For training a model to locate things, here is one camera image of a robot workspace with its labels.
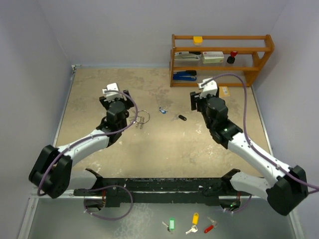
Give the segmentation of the black key fob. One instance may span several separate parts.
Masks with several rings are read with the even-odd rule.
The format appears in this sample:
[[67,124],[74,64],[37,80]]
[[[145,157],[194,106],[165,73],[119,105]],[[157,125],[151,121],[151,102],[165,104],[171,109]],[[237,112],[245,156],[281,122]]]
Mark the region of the black key fob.
[[174,120],[182,120],[182,121],[186,121],[186,120],[187,120],[187,118],[186,118],[185,116],[183,116],[183,115],[179,115],[179,114],[177,114],[177,115],[175,115],[175,116],[172,118],[172,120],[171,120],[171,121],[174,121]]

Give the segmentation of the large metal keyring with clips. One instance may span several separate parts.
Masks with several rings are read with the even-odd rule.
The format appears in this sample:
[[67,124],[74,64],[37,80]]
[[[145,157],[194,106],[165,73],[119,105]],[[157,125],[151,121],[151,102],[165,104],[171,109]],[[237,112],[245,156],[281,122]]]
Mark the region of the large metal keyring with clips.
[[135,119],[135,112],[132,112],[132,116],[129,117],[129,121],[133,122],[135,128],[142,129],[143,126],[150,121],[151,115],[146,110],[140,110],[137,113],[137,117]]

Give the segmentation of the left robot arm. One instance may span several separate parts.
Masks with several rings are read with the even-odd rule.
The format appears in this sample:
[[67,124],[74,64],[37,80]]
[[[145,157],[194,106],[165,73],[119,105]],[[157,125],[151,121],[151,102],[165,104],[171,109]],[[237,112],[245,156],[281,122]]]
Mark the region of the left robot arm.
[[38,196],[48,195],[52,199],[61,196],[70,184],[72,167],[96,151],[113,145],[130,127],[128,110],[138,107],[128,90],[104,89],[99,101],[106,115],[91,133],[60,147],[47,145],[40,152],[28,177],[37,186]]

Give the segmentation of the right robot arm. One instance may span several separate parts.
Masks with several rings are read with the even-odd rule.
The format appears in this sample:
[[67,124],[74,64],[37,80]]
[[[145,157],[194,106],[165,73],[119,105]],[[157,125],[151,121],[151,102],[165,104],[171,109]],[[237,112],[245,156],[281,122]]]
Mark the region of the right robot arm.
[[278,214],[288,215],[309,194],[306,172],[300,166],[281,162],[256,145],[228,118],[228,108],[218,93],[191,92],[191,110],[202,114],[216,143],[240,156],[261,174],[255,177],[233,169],[222,177],[222,191],[227,195],[240,191],[258,196]]

